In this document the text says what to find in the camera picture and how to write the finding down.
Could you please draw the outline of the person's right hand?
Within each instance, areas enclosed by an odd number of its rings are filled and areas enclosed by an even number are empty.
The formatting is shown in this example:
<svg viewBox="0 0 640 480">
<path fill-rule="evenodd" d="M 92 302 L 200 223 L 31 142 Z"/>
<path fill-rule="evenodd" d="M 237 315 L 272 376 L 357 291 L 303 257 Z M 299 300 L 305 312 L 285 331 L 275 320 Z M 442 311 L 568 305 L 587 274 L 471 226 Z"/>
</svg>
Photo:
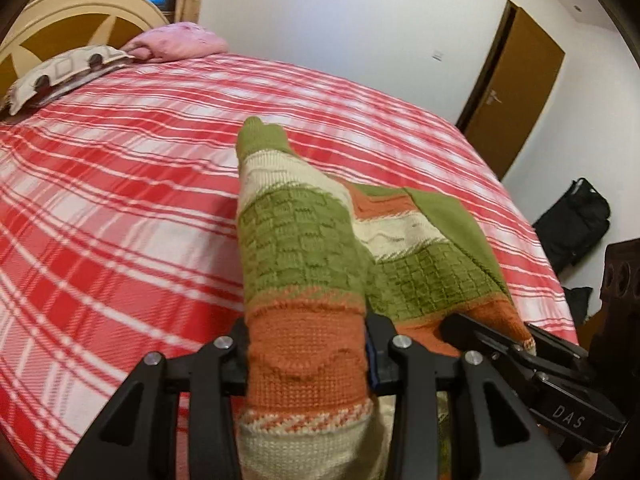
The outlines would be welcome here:
<svg viewBox="0 0 640 480">
<path fill-rule="evenodd" d="M 582 442 L 559 434 L 557 431 L 538 425 L 540 430 L 548 437 L 550 442 L 562 458 L 570 476 L 575 480 L 590 479 L 597 470 L 600 458 L 608 455 L 612 444 L 609 443 L 599 452 L 588 451 Z"/>
</svg>

